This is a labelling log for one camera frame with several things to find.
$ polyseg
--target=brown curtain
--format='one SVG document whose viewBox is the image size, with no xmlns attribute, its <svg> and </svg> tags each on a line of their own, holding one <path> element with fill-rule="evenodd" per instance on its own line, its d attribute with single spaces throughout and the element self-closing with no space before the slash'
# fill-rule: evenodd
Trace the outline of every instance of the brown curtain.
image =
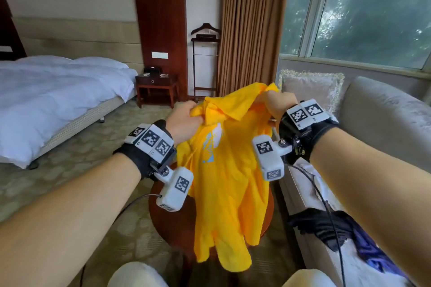
<svg viewBox="0 0 431 287">
<path fill-rule="evenodd" d="M 219 96 L 274 81 L 285 6 L 286 0 L 223 0 Z"/>
</svg>

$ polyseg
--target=metal screw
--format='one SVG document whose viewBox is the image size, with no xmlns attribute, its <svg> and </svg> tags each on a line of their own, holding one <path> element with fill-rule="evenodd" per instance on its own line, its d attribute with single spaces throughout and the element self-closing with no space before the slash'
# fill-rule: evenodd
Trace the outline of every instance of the metal screw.
<svg viewBox="0 0 431 287">
<path fill-rule="evenodd" d="M 162 170 L 162 172 L 160 173 L 161 176 L 165 177 L 169 174 L 169 169 L 168 167 L 165 167 L 164 170 Z"/>
</svg>

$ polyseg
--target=wooden nightstand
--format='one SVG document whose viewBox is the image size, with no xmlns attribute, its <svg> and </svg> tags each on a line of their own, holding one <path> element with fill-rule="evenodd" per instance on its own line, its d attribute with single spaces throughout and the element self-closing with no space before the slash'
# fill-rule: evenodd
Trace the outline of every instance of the wooden nightstand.
<svg viewBox="0 0 431 287">
<path fill-rule="evenodd" d="M 150 76 L 138 75 L 136 77 L 136 102 L 137 105 L 142 108 L 142 95 L 141 88 L 146 88 L 148 95 L 151 95 L 151 88 L 161 88 L 169 90 L 169 97 L 171 99 L 171 108 L 174 107 L 174 88 L 179 97 L 178 78 L 175 74 L 170 74 L 168 77 L 160 77 L 159 74 L 150 74 Z"/>
</svg>

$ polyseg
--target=clothes hanger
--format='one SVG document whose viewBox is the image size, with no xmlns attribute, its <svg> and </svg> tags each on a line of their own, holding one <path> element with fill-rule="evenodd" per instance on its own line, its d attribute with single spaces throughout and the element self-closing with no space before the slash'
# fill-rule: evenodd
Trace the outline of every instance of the clothes hanger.
<svg viewBox="0 0 431 287">
<path fill-rule="evenodd" d="M 191 31 L 191 34 L 193 35 L 193 34 L 199 32 L 199 31 L 202 31 L 203 29 L 206 29 L 206 28 L 215 31 L 218 34 L 222 33 L 222 30 L 213 27 L 210 23 L 203 23 L 201 27 L 195 28 L 193 31 Z"/>
</svg>

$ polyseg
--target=round wooden table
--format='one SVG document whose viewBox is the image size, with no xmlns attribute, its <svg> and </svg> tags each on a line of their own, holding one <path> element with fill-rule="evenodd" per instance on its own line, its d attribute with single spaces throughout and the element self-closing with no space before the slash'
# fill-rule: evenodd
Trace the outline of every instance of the round wooden table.
<svg viewBox="0 0 431 287">
<path fill-rule="evenodd" d="M 156 181 L 151 188 L 151 193 L 159 194 L 163 188 L 163 183 Z M 168 212 L 156 205 L 157 197 L 150 196 L 148 206 L 151 221 L 159 235 L 173 248 L 183 252 L 183 270 L 180 279 L 180 286 L 186 286 L 190 278 L 193 264 L 196 262 L 194 254 L 194 226 L 196 222 L 196 203 L 194 198 L 187 196 L 181 210 Z M 262 225 L 263 236 L 269 227 L 274 213 L 274 198 L 269 189 L 268 206 Z M 217 257 L 215 247 L 210 250 L 210 257 Z"/>
</svg>

